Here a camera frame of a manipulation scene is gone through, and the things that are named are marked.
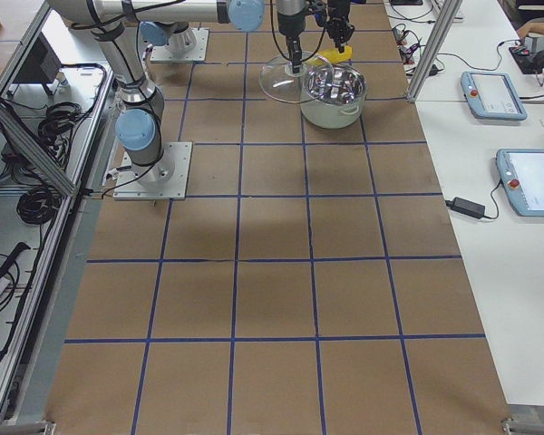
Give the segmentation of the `person forearm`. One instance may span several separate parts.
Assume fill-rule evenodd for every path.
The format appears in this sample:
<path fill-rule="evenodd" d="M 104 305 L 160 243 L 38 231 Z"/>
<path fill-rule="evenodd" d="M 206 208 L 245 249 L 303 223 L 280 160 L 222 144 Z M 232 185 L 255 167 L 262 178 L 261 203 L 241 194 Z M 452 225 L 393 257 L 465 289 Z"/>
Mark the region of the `person forearm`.
<path fill-rule="evenodd" d="M 529 34 L 544 35 L 544 22 L 527 22 L 517 30 L 520 40 L 526 38 Z"/>

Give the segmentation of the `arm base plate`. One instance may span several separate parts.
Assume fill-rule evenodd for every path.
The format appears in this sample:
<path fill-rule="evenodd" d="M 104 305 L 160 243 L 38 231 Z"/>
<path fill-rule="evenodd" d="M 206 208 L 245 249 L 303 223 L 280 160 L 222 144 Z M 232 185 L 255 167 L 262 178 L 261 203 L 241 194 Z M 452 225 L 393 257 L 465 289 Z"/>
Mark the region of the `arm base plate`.
<path fill-rule="evenodd" d="M 208 28 L 189 27 L 183 32 L 173 34 L 166 45 L 155 45 L 150 60 L 152 63 L 204 62 L 208 39 Z"/>
<path fill-rule="evenodd" d="M 124 151 L 121 164 L 131 168 L 118 175 L 119 187 L 112 191 L 112 196 L 117 200 L 184 199 L 191 154 L 191 142 L 165 142 L 162 159 L 142 178 L 137 179 L 147 168 L 132 166 L 128 153 Z"/>

